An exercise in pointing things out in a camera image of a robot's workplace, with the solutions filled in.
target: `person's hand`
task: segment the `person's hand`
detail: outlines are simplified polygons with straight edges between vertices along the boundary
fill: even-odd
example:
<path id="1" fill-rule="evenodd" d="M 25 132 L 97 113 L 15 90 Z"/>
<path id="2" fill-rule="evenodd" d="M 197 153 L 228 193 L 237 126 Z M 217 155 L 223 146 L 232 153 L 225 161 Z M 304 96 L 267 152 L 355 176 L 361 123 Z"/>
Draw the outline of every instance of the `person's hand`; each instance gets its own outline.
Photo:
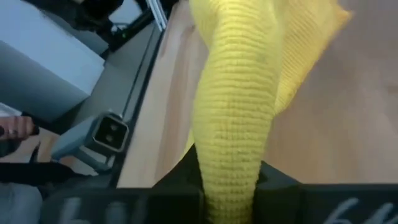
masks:
<path id="1" fill-rule="evenodd" d="M 32 118 L 26 116 L 8 116 L 0 118 L 0 126 L 4 130 L 4 133 L 0 135 L 0 140 L 27 139 L 34 129 Z"/>

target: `wooden board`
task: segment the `wooden board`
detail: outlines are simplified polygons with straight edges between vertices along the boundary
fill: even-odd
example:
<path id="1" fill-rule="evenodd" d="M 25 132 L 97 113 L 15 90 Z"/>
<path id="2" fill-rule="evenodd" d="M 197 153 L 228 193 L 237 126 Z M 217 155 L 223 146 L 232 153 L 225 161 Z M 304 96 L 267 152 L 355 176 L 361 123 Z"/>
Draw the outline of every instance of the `wooden board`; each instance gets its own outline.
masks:
<path id="1" fill-rule="evenodd" d="M 398 2 L 342 2 L 354 19 L 275 119 L 264 158 L 302 182 L 398 182 Z M 180 158 L 206 56 L 182 1 L 169 20 L 119 187 L 150 187 Z"/>

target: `yellow knit sleeve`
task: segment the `yellow knit sleeve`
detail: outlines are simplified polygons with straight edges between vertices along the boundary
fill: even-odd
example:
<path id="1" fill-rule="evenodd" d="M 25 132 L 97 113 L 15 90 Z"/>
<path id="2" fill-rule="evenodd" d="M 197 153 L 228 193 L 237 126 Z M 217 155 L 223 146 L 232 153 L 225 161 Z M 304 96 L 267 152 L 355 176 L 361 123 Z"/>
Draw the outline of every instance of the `yellow knit sleeve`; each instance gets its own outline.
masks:
<path id="1" fill-rule="evenodd" d="M 289 104 L 348 13 L 335 0 L 190 4 L 209 48 L 190 136 L 197 147 L 209 219 L 250 223 L 272 119 Z"/>

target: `yellow cloth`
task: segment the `yellow cloth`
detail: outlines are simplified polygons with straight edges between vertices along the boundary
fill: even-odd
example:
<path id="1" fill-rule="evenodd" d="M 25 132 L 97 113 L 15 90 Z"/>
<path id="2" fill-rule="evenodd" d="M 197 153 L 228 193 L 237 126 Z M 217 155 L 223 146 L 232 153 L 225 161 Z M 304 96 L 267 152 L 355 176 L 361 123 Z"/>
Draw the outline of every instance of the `yellow cloth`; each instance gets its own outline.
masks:
<path id="1" fill-rule="evenodd" d="M 192 133 L 213 223 L 250 223 L 271 121 L 348 20 L 336 0 L 190 0 L 209 48 Z"/>

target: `finger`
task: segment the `finger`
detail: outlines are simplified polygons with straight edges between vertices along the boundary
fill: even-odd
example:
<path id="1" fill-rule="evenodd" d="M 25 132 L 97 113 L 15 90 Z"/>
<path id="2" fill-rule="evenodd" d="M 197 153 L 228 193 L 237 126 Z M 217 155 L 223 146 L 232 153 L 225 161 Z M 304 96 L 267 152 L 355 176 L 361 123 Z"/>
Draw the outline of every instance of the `finger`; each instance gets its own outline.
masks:
<path id="1" fill-rule="evenodd" d="M 25 128 L 27 138 L 33 133 L 34 124 L 31 117 L 25 117 Z"/>
<path id="2" fill-rule="evenodd" d="M 8 119 L 7 138 L 14 139 L 17 137 L 17 117 L 13 116 Z"/>
<path id="3" fill-rule="evenodd" d="M 19 139 L 26 138 L 27 133 L 26 133 L 26 125 L 25 125 L 26 119 L 25 119 L 25 117 L 23 117 L 23 116 L 17 117 L 16 121 L 17 121 L 17 135 L 18 135 L 18 138 Z"/>

